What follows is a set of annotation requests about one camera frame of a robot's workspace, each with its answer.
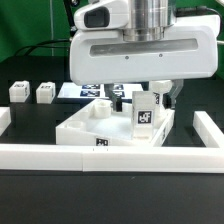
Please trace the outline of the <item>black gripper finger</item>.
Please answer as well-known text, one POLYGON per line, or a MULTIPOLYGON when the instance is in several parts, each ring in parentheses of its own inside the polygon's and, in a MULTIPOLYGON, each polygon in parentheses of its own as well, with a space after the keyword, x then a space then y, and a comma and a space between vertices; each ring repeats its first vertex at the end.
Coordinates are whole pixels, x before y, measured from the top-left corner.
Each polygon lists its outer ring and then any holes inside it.
POLYGON ((117 96, 113 92, 113 84, 105 84, 104 90, 105 90, 105 96, 108 97, 112 101, 112 108, 116 112, 122 111, 122 99, 120 96, 117 96))
POLYGON ((178 97, 179 93, 181 92, 184 86, 184 80, 173 80, 173 85, 169 93, 167 94, 167 107, 170 109, 174 109, 176 105, 176 98, 178 97))

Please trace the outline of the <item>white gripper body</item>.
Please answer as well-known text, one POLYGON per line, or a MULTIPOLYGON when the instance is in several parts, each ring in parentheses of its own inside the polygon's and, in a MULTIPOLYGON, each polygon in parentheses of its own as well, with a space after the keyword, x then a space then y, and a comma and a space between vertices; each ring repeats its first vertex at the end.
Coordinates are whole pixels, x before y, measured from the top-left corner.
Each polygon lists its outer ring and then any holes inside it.
POLYGON ((217 15, 179 17, 164 38, 126 42, 120 30, 79 31, 70 47, 70 78, 78 85, 212 76, 218 68, 217 15))

